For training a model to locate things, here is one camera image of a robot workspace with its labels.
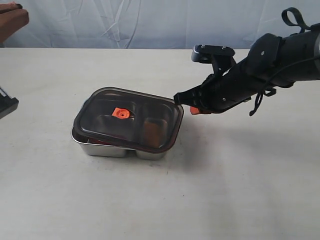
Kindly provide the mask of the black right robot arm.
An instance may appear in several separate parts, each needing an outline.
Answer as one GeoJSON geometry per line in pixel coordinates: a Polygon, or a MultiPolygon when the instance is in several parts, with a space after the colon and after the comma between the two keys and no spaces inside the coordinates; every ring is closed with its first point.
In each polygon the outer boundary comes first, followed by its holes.
{"type": "Polygon", "coordinates": [[[288,37],[266,33],[243,60],[236,62],[234,55],[226,46],[194,46],[192,61],[211,64],[213,73],[200,85],[176,93],[174,102],[194,107],[201,114],[221,114],[256,96],[249,113],[253,116],[263,97],[275,95],[277,88],[319,80],[320,26],[314,24],[307,32],[288,37]]]}

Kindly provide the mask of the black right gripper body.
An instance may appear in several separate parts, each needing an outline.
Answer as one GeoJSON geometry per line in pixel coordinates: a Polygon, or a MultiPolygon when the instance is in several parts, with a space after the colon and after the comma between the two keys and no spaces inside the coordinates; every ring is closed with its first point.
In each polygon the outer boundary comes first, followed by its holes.
{"type": "Polygon", "coordinates": [[[177,105],[187,105],[201,112],[223,113],[257,94],[264,80],[246,73],[246,63],[239,62],[224,74],[210,74],[205,81],[173,96],[177,105]]]}

